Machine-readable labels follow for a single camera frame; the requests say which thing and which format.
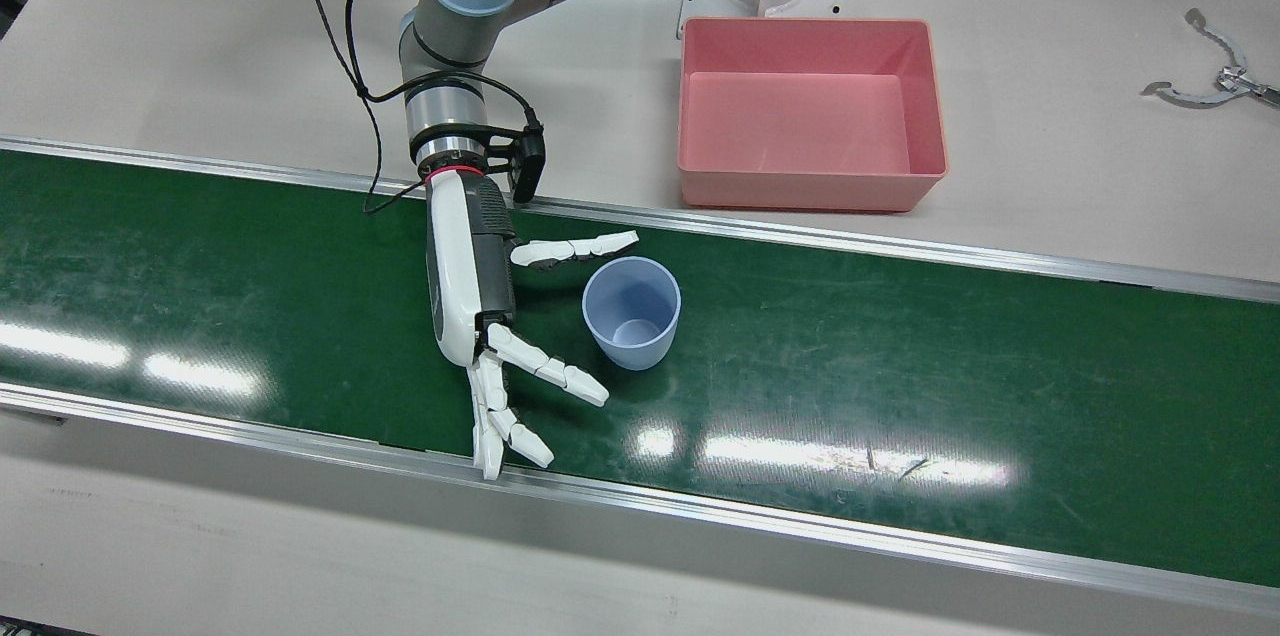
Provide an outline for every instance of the conveyor belt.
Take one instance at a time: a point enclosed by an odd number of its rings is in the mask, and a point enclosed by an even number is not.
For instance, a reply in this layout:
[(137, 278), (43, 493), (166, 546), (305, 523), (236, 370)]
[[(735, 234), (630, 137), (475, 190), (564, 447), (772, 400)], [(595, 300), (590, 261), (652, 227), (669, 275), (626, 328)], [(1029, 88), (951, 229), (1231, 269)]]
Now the conveyor belt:
[[(466, 456), (421, 202), (0, 152), (0, 381)], [(616, 227), (521, 212), (529, 238)], [(558, 472), (1280, 586), (1280, 305), (641, 229), (685, 293), (652, 371), (600, 354), (589, 264), (518, 328)]]

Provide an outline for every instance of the pink tray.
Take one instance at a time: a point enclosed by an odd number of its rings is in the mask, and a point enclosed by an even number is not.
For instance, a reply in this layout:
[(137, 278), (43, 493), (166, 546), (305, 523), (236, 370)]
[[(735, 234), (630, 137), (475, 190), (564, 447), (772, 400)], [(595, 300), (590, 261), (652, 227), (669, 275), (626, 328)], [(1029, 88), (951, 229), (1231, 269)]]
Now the pink tray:
[(923, 20), (691, 18), (684, 49), (692, 206), (910, 211), (946, 175)]

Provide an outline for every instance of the robotic hand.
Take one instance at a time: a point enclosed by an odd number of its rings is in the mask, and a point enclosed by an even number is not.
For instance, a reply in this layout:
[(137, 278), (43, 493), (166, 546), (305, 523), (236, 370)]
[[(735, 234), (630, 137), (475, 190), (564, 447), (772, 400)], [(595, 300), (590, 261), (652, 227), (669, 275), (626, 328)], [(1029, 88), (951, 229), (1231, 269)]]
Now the robotic hand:
[[(507, 171), (513, 202), (532, 197), (545, 159), (541, 125), (527, 104), (525, 131), (485, 125), (483, 93), (466, 76), (484, 68), (504, 26), (561, 1), (420, 0), (402, 27), (404, 81), (439, 76), (404, 93), (410, 156), (429, 191), (426, 262), (435, 339), (445, 358), (467, 370), (474, 463), (489, 480), (497, 479), (506, 447), (543, 467), (553, 458), (511, 411), (504, 363), (590, 404), (604, 404), (609, 395), (589, 372), (549, 357), (512, 331), (511, 264), (549, 267), (567, 258), (612, 256), (637, 239), (635, 232), (623, 232), (521, 244), (506, 200), (489, 179)], [(509, 143), (495, 147), (494, 138)]]

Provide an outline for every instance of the blue plastic cup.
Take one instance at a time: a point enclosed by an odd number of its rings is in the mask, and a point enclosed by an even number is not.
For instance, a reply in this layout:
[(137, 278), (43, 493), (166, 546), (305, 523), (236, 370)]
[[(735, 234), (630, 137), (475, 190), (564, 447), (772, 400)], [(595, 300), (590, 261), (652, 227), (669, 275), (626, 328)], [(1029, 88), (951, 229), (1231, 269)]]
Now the blue plastic cup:
[(676, 338), (680, 285), (663, 264), (614, 258), (586, 282), (582, 319), (613, 363), (644, 371), (662, 361)]

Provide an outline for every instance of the table surface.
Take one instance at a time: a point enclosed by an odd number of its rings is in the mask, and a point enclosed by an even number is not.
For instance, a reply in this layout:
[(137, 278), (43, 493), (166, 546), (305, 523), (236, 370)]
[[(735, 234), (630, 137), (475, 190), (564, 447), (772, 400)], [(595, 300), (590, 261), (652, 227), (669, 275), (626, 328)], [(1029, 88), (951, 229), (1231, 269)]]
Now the table surface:
[[(0, 133), (371, 171), (311, 0), (32, 1), (0, 44)], [(396, 83), (413, 3), (357, 1), (374, 84)], [(1280, 0), (846, 0), (847, 17), (929, 22), (951, 173), (906, 215), (751, 218), (1280, 282), (1280, 111), (1138, 95), (1151, 81), (1210, 90), (1225, 56), (1185, 24), (1190, 6), (1280, 81)], [(678, 10), (575, 0), (504, 31), (488, 72), (548, 124), (541, 193), (681, 207)], [(379, 113), (388, 171), (410, 177), (401, 109)]]

